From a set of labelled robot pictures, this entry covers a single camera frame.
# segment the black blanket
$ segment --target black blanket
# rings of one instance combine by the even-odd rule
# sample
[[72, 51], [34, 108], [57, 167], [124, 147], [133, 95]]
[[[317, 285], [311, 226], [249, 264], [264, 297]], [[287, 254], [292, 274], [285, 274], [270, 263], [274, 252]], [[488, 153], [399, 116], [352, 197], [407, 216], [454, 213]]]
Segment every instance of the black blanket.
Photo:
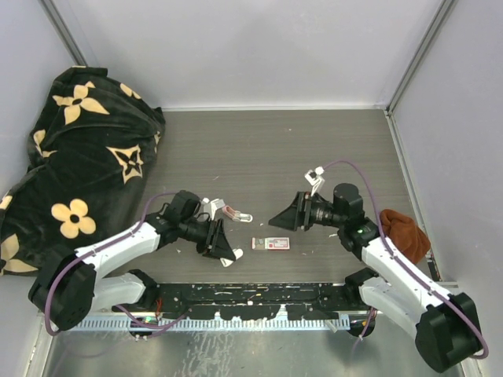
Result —
[[75, 249], [129, 226], [164, 124], [105, 68], [55, 79], [29, 134], [28, 173], [0, 203], [0, 275], [34, 275], [55, 244]]

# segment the white wall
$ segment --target white wall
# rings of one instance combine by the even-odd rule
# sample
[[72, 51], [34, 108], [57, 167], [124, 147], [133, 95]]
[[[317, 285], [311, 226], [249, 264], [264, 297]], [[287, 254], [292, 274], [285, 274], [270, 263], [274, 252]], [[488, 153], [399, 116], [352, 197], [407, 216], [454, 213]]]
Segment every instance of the white wall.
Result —
[[[0, 2], [0, 192], [26, 172], [26, 140], [50, 83], [72, 59], [38, 2]], [[33, 279], [0, 277], [0, 374], [22, 375], [34, 345], [37, 309], [28, 301]]]
[[89, 64], [165, 108], [388, 104], [440, 0], [55, 0]]
[[395, 118], [442, 275], [475, 299], [503, 368], [503, 2], [458, 2]]

